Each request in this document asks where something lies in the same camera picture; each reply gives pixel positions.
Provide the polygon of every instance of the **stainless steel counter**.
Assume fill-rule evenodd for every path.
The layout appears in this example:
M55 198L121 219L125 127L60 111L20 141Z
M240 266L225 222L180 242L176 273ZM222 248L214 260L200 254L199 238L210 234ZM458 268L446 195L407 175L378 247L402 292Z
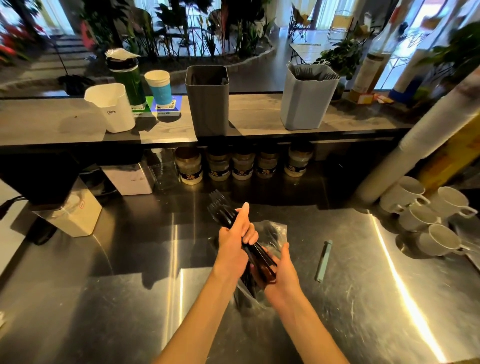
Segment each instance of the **stainless steel counter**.
M328 209L325 181L179 185L116 197L93 235L23 245L2 276L0 363L149 364L178 327L215 259L208 192L251 203L251 220L288 225L302 288L352 363L437 363L480 356L480 276L463 256L416 254L395 225ZM333 240L324 281L314 280ZM225 312L208 363L296 363L272 309Z

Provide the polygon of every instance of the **power cord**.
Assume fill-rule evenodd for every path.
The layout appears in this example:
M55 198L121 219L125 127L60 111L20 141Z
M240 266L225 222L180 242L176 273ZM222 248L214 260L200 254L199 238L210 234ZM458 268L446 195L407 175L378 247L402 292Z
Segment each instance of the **power cord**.
M10 200L7 200L5 201L3 204L1 204L0 206L0 220L2 220L5 215L7 214L8 210L10 209L10 207L12 207L12 205L17 202L17 201L23 201L23 200L26 200L25 197L23 197L22 195L20 196L17 196L17 197L14 197L14 198L11 198Z

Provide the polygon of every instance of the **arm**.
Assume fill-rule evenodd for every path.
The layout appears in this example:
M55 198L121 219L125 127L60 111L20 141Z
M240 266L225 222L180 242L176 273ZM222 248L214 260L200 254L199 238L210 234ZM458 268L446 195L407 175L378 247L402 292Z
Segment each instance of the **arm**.
M258 233L248 220L245 203L230 230L221 228L219 249L207 282L180 327L163 349L155 364L201 364L207 360L223 313L247 266L248 256L241 248L242 236L253 244Z
M265 287L265 295L278 312L303 362L305 364L348 364L300 288L297 272L290 260L288 243L282 247L281 260L272 258L278 265L276 283ZM252 265L250 269L257 278Z

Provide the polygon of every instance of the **hand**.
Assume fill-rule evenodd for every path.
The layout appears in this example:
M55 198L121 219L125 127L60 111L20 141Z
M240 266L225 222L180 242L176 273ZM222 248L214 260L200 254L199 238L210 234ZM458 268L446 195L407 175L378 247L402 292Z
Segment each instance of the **hand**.
M279 313L285 312L288 307L292 305L293 300L296 297L303 295L297 271L290 260L290 252L288 249L289 243L285 243L282 247L281 259L270 255L277 264L277 267L270 266L276 273L275 284L268 284L265 286L253 264L250 264L250 272L253 274L253 277L260 287L264 289L265 296L270 304Z
M214 264L214 272L224 278L230 278L237 282L247 266L247 253L241 248L243 242L255 244L258 233L248 220L250 206L245 202L242 208L238 208L238 215L231 229L221 228L218 233L218 255Z

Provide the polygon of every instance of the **stack of mugs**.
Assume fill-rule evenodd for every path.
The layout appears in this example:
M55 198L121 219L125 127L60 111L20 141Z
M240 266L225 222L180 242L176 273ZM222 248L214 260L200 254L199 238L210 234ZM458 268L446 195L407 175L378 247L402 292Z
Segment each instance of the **stack of mugs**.
M416 179L404 176L380 197L380 208L399 214L398 223L407 231L420 231L417 245L428 255L459 252L460 238L441 224L454 214L470 218L478 213L468 206L463 193L452 187L440 187L430 198Z

